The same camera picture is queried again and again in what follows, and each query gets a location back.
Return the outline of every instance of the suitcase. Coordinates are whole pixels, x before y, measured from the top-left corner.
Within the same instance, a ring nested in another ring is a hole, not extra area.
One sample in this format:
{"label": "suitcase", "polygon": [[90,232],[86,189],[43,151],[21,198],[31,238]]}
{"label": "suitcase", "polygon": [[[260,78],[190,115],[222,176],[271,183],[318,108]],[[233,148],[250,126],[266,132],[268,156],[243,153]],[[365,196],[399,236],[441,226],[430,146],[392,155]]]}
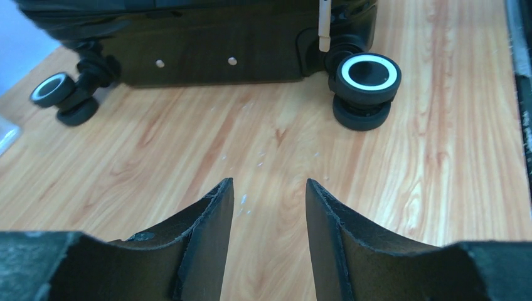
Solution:
{"label": "suitcase", "polygon": [[[332,1],[327,51],[319,46],[320,1]],[[324,71],[336,93],[336,118],[368,130],[387,118],[400,83],[393,61],[367,53],[377,0],[16,2],[35,25],[79,55],[77,82],[58,73],[30,96],[39,107],[55,106],[57,119],[68,126],[88,121],[98,110],[94,91],[113,82],[135,88],[293,82]],[[360,60],[364,55],[372,60]],[[390,82],[390,73],[396,75],[385,99],[382,89],[366,91],[367,85],[344,78],[351,76],[341,71],[353,64],[350,58],[358,58],[358,71],[351,73],[362,82]]]}

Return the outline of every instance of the black wheel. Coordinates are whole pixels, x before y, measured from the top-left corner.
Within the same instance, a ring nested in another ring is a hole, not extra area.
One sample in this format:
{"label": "black wheel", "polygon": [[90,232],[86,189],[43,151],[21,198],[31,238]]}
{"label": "black wheel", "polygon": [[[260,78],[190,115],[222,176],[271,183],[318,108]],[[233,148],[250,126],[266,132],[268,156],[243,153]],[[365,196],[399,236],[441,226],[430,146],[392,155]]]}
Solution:
{"label": "black wheel", "polygon": [[72,78],[61,72],[52,75],[38,85],[29,99],[41,108],[49,108],[67,99],[75,89],[76,83]]}
{"label": "black wheel", "polygon": [[94,98],[88,98],[68,111],[57,111],[56,118],[68,127],[76,127],[91,119],[100,104]]}
{"label": "black wheel", "polygon": [[332,100],[332,112],[336,120],[346,128],[358,132],[374,130],[383,125],[390,114],[390,108],[391,102],[368,108],[355,108],[337,95]]}
{"label": "black wheel", "polygon": [[338,65],[329,86],[348,103],[378,105],[395,98],[401,77],[401,69],[393,60],[374,53],[357,53]]}

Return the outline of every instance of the white wheel rim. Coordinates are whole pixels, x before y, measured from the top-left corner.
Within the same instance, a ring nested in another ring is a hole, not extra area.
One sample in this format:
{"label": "white wheel rim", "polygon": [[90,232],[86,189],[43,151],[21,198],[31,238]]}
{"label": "white wheel rim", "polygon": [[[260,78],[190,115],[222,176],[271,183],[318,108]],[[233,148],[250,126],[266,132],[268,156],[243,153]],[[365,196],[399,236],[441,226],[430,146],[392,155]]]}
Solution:
{"label": "white wheel rim", "polygon": [[[66,75],[63,74],[63,73],[59,73],[59,74],[56,74],[56,75],[53,75],[49,78],[47,78],[45,81],[43,81],[40,85],[37,86],[37,88],[35,88],[35,91],[33,91],[33,94],[31,95],[31,98],[33,100],[41,100],[43,98],[45,98],[47,95],[50,95],[52,94],[55,90],[57,90],[57,88],[59,88],[59,86],[61,85],[62,82],[65,81],[65,78],[66,78]],[[41,95],[40,91],[41,89],[46,86],[47,84],[51,83],[52,81],[54,80],[59,80],[59,85],[57,85],[54,89],[52,89],[50,92],[44,94],[44,95]]]}
{"label": "white wheel rim", "polygon": [[[361,83],[357,83],[356,81],[354,81],[349,75],[349,69],[351,69],[351,67],[354,64],[361,63],[363,61],[372,61],[374,63],[379,63],[383,65],[388,70],[388,79],[384,83],[377,85],[377,86],[362,85]],[[395,83],[395,81],[397,81],[397,76],[398,76],[397,69],[395,68],[395,66],[393,66],[392,63],[390,63],[390,61],[388,61],[385,58],[382,58],[380,56],[375,56],[375,55],[354,56],[348,59],[345,62],[345,64],[342,66],[342,77],[344,78],[344,80],[351,86],[358,88],[360,90],[378,91],[378,90],[384,90],[386,88],[390,88]]]}

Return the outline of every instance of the wooden floor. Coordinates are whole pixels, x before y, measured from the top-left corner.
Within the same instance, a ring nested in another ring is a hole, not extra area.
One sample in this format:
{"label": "wooden floor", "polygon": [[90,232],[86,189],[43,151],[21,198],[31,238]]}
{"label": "wooden floor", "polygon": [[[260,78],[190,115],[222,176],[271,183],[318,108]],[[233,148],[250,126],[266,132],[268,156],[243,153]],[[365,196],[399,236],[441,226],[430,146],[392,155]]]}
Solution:
{"label": "wooden floor", "polygon": [[223,300],[314,300],[306,179],[425,243],[532,240],[502,0],[380,0],[372,51],[403,81],[377,130],[342,128],[325,74],[303,82],[107,94],[66,129],[28,102],[74,71],[58,50],[0,99],[23,136],[0,157],[0,228],[125,239],[234,177]]}

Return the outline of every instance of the rivet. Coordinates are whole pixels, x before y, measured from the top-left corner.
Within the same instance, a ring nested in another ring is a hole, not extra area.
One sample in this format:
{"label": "rivet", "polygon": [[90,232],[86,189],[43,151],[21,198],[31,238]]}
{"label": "rivet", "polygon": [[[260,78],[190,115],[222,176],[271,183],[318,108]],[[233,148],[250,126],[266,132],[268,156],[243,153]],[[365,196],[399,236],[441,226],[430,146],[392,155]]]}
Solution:
{"label": "rivet", "polygon": [[231,65],[231,66],[235,66],[235,65],[238,63],[237,59],[234,58],[234,57],[232,57],[232,56],[229,58],[229,60],[227,60],[227,62],[228,62],[229,65]]}

